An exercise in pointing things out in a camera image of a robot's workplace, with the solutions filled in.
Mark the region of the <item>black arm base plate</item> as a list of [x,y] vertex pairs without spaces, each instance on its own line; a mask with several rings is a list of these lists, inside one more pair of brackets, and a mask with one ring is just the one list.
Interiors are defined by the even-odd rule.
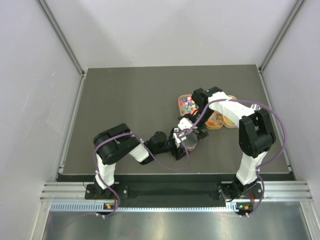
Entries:
[[102,200],[113,198],[117,193],[121,199],[134,199],[137,197],[209,197],[219,200],[223,197],[229,199],[252,199],[262,195],[261,185],[258,183],[246,192],[239,193],[229,182],[117,182],[110,188],[100,190],[96,183],[88,184],[85,198]]

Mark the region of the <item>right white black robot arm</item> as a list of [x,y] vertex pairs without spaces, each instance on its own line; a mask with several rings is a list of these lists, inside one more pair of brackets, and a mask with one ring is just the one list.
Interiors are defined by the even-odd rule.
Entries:
[[257,183],[260,165],[276,141],[276,136],[269,112],[265,108],[254,110],[226,95],[220,88],[196,89],[192,100],[198,106],[195,114],[185,114],[173,130],[177,149],[191,133],[198,139],[203,136],[202,129],[210,116],[219,112],[230,119],[238,128],[238,143],[242,150],[240,167],[232,183],[234,194],[245,198]]

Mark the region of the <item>clear round plastic jar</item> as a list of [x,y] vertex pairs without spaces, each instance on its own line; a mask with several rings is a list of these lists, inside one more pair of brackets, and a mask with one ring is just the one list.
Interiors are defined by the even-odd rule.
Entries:
[[187,152],[190,153],[196,148],[197,144],[196,143],[194,143],[194,144],[185,143],[184,146],[187,149]]

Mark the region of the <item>pink tray of block candies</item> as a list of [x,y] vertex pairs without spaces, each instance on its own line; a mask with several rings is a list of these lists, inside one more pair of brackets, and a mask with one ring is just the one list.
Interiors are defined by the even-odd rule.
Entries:
[[186,114],[194,115],[198,112],[198,105],[192,99],[191,94],[181,95],[178,98],[178,108],[180,116],[184,116]]

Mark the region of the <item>yellow tray of popsicle candies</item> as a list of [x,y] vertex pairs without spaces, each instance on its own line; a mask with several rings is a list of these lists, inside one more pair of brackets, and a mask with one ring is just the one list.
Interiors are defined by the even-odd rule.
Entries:
[[220,112],[215,111],[206,121],[205,126],[208,130],[213,131],[221,129],[224,126],[224,124],[225,119],[223,115]]

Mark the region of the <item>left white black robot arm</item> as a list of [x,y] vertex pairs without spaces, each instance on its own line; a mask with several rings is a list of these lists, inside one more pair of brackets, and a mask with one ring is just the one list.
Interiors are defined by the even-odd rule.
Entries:
[[93,139],[96,194],[105,199],[113,194],[116,164],[127,155],[142,166],[153,162],[159,154],[171,153],[176,160],[187,156],[187,146],[177,138],[177,131],[177,128],[172,129],[169,136],[157,131],[143,141],[122,123],[96,135]]

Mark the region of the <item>orange tray of star candies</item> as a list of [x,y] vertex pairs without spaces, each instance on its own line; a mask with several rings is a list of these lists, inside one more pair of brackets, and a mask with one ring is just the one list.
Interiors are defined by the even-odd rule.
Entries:
[[236,123],[234,123],[230,118],[228,118],[226,115],[225,115],[225,113],[228,113],[229,112],[229,110],[224,110],[223,111],[223,119],[224,119],[224,126],[226,127],[226,128],[228,128],[228,129],[236,129],[236,128],[238,128],[237,127],[237,124]]

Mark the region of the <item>clear round jar lid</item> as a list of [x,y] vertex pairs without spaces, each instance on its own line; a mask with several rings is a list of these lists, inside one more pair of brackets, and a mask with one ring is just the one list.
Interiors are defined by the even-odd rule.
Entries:
[[185,137],[185,139],[182,141],[183,144],[198,144],[198,139],[197,139],[197,136],[194,135],[193,133],[190,133],[189,135],[187,135]]

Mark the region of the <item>silver metal scoop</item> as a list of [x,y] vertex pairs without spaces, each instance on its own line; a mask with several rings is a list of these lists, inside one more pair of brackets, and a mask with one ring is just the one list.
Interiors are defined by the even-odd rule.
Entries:
[[250,108],[254,111],[259,111],[261,109],[261,106],[259,104],[252,104]]

